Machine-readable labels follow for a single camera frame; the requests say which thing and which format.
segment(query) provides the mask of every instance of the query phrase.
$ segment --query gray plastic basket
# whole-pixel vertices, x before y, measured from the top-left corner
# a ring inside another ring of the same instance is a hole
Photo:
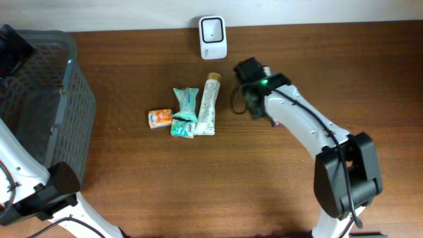
[[[31,156],[46,168],[69,164],[83,182],[95,98],[77,59],[75,40],[60,31],[18,31],[37,49],[15,77],[0,117]]]

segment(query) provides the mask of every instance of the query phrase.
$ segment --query wet wipes packet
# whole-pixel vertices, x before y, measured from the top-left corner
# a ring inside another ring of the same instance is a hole
[[[172,124],[172,110],[162,109],[148,112],[148,124],[151,129],[170,126]]]
[[[198,122],[196,116],[196,97],[198,89],[173,89],[178,101],[180,111],[174,117],[182,118],[192,122]]]
[[[196,128],[195,122],[184,122],[184,121],[173,119],[171,135],[192,139],[194,138],[195,128]]]

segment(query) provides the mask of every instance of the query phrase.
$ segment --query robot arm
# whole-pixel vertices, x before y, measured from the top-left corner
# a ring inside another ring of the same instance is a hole
[[[371,138],[338,127],[311,106],[288,78],[271,74],[254,58],[234,71],[252,117],[268,116],[273,125],[283,124],[315,160],[314,190],[322,212],[312,237],[347,237],[352,218],[360,226],[356,216],[382,191]]]
[[[37,163],[20,145],[5,123],[0,120],[1,161],[15,181],[16,194],[10,209],[1,211],[0,224],[10,225],[34,216],[56,222],[72,217],[93,227],[104,237],[119,238],[126,235],[115,225],[103,219],[83,198],[79,181],[65,163],[48,170]],[[1,202],[9,201],[9,181],[0,180]],[[74,221],[59,224],[76,237],[96,237],[95,233]]]

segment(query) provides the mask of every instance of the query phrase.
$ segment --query white device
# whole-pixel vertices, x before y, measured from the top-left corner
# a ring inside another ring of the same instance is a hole
[[[202,17],[198,21],[200,31],[201,57],[216,60],[226,57],[225,20],[219,16]]]

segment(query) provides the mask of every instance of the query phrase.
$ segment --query brown wooden surface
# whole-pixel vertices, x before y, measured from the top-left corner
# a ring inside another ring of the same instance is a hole
[[[97,105],[83,195],[133,237],[252,237],[316,224],[306,150],[285,128],[231,111],[232,68],[250,56],[338,125],[375,140],[384,192],[362,214],[363,231],[421,237],[423,22],[228,28],[228,56],[213,61],[200,58],[195,29],[72,35]],[[212,71],[223,76],[215,136],[149,128],[147,111],[178,110],[173,87],[201,88],[199,102]],[[0,236],[47,224],[34,218]],[[44,237],[71,236],[57,227]]]

